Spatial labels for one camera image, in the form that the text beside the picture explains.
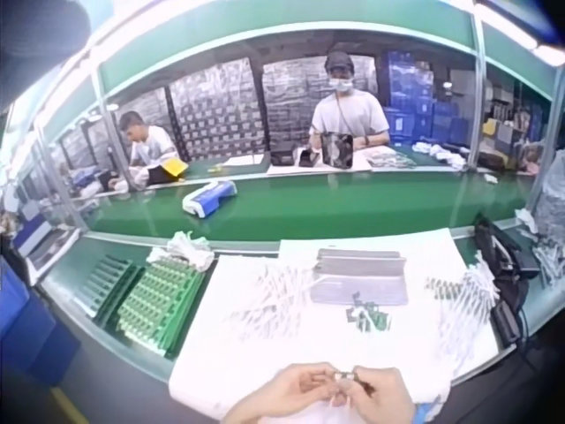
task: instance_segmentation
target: white cloth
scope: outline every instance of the white cloth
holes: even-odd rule
[[[379,101],[370,93],[354,89],[350,95],[339,98],[339,105],[335,94],[318,103],[310,134],[353,132],[353,137],[362,137],[386,130],[388,121]]]
[[[162,159],[163,152],[170,148],[174,148],[174,155],[177,155],[177,149],[167,132],[160,126],[150,125],[148,127],[147,140],[133,143],[132,159],[130,160],[130,163],[133,163],[136,160],[141,160],[145,165],[159,164]]]

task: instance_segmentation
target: metal frame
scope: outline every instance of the metal frame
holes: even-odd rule
[[[34,129],[35,129],[35,135],[37,138],[37,145],[39,146],[40,154],[43,158],[43,161],[45,162],[45,167],[51,177],[53,186],[55,186],[55,189],[58,191],[59,196],[61,197],[61,201],[63,203],[64,208],[67,209],[67,211],[71,214],[72,221],[77,226],[77,228],[79,228],[82,231],[88,231],[87,223],[85,223],[79,211],[72,205],[71,196],[69,196],[69,193],[67,192],[67,189],[64,186],[64,182],[61,179],[59,173],[57,172],[57,169],[53,162],[53,158],[51,157],[51,154],[47,150],[45,144],[45,136],[43,135],[43,128],[41,128],[41,126],[38,125],[37,122],[34,122]]]
[[[483,22],[476,13],[471,14],[473,40],[477,55],[475,56],[475,114],[471,128],[471,152],[467,164],[470,169],[477,169],[478,150],[483,129],[483,116],[485,115],[486,99],[486,48]]]
[[[533,212],[538,205],[539,195],[544,183],[545,176],[555,157],[557,147],[557,136],[561,129],[563,118],[563,105],[565,103],[565,65],[557,69],[554,83],[554,98],[549,111],[547,122],[547,133],[545,137],[544,152],[539,164],[539,173],[530,191],[530,197],[526,203],[526,209]]]
[[[117,159],[117,168],[127,181],[130,190],[138,190],[138,187],[133,181],[132,174],[130,174],[130,164],[125,157],[124,147],[120,142],[120,136],[117,133],[116,127],[114,126],[114,119],[112,118],[112,114],[108,110],[108,105],[106,104],[106,98],[104,97],[104,87],[102,86],[102,78],[100,75],[100,66],[92,67],[90,77],[94,86],[94,92],[96,93],[98,109],[100,109],[102,120],[104,121],[104,125],[106,125],[106,131],[108,132],[110,145],[112,146],[113,153],[115,154],[115,158]]]

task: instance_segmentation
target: green conveyor belt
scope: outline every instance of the green conveyor belt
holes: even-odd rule
[[[202,185],[104,201],[92,230],[170,238],[176,231],[212,240],[271,241],[384,236],[470,225],[480,211],[514,216],[532,177],[452,172],[359,172],[237,181],[237,197],[210,217],[187,215],[182,199]]]

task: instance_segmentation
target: person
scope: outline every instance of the person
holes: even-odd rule
[[[134,110],[122,115],[119,127],[132,142],[132,167],[158,164],[177,155],[177,149],[167,132],[160,126],[147,125]]]
[[[322,133],[350,134],[354,149],[388,144],[388,122],[379,101],[353,87],[355,66],[351,57],[332,51],[324,66],[335,93],[321,100],[314,110],[310,128],[312,148],[321,148]]]
[[[348,379],[336,381],[337,372],[328,363],[286,367],[235,404],[222,424],[256,424],[264,417],[288,417],[319,401],[332,400],[332,406],[339,407],[347,398],[367,424],[423,422],[420,417],[415,420],[416,406],[397,369],[355,367],[353,373],[365,387]]]

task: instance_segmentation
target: face mask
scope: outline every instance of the face mask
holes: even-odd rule
[[[345,92],[353,88],[353,79],[330,78],[329,86],[337,91]]]

